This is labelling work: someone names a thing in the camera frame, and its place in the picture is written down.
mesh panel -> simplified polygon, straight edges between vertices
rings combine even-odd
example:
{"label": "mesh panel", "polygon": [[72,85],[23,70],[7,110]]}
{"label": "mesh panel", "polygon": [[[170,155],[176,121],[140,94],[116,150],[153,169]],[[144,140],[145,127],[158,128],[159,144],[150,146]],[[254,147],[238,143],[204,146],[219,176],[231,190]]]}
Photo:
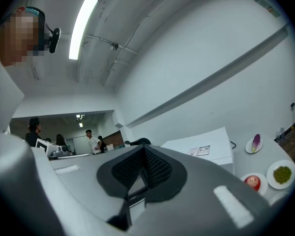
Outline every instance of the mesh panel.
{"label": "mesh panel", "polygon": [[145,154],[148,186],[154,188],[170,177],[172,167],[150,151],[146,150]]}
{"label": "mesh panel", "polygon": [[142,159],[144,159],[144,157],[142,157],[141,154],[142,152],[140,150],[113,167],[113,176],[128,189],[130,189],[137,180],[143,168]]}
{"label": "mesh panel", "polygon": [[141,149],[116,164],[112,169],[112,174],[119,182],[130,189],[137,180],[142,168],[145,168],[147,172],[149,188],[154,188],[166,181],[172,172],[172,167],[167,162],[152,152]]}

woman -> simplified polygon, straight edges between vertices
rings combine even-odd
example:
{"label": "woman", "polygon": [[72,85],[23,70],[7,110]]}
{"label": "woman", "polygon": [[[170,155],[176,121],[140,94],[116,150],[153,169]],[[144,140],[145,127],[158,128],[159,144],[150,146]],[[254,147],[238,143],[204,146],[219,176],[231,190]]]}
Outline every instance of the woman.
{"label": "woman", "polygon": [[56,137],[56,145],[58,145],[58,146],[65,146],[66,151],[69,153],[69,150],[68,150],[67,144],[65,144],[65,140],[63,138],[63,135],[57,134],[57,137]]}
{"label": "woman", "polygon": [[99,148],[101,153],[104,153],[104,147],[106,147],[106,143],[103,141],[102,136],[99,136],[98,139],[99,139],[98,148]]}

white table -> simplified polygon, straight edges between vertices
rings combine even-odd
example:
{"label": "white table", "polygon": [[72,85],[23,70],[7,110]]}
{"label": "white table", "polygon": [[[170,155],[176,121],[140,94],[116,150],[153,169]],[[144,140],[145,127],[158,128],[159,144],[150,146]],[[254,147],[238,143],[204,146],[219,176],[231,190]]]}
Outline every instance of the white table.
{"label": "white table", "polygon": [[[259,132],[263,146],[256,154],[249,154],[245,150],[247,142],[258,134],[256,131],[241,131],[234,135],[229,135],[232,142],[236,143],[236,148],[233,149],[235,161],[235,176],[243,177],[248,173],[260,173],[266,177],[268,168],[276,161],[292,159],[287,153],[268,135]],[[270,201],[276,194],[281,192],[292,193],[295,187],[294,182],[283,190],[277,190],[268,185],[268,189],[264,194],[264,198]]]}

person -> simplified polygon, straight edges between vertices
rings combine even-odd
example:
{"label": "person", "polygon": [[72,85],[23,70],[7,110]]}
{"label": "person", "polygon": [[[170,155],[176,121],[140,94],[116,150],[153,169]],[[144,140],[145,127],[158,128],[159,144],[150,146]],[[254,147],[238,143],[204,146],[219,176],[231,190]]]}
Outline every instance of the person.
{"label": "person", "polygon": [[92,131],[90,129],[86,131],[86,134],[88,137],[88,144],[90,146],[90,150],[92,151],[92,153],[94,154],[100,153],[100,150],[96,149],[98,147],[99,140],[96,137],[92,136]]}
{"label": "person", "polygon": [[45,15],[34,7],[19,7],[0,22],[0,131],[7,130],[24,94],[4,66],[25,61],[46,49]]}
{"label": "person", "polygon": [[69,151],[67,144],[65,143],[64,137],[61,134],[57,134],[57,136],[56,136],[56,145],[65,146],[66,150]]}
{"label": "person", "polygon": [[29,133],[25,136],[25,141],[31,146],[36,146],[37,138],[41,139],[38,133],[40,133],[41,127],[39,123],[39,119],[37,117],[33,117],[29,120]]}
{"label": "person", "polygon": [[106,147],[106,143],[103,141],[102,136],[99,136],[98,139],[99,139],[98,149],[101,151],[101,153],[104,153],[104,147]]}

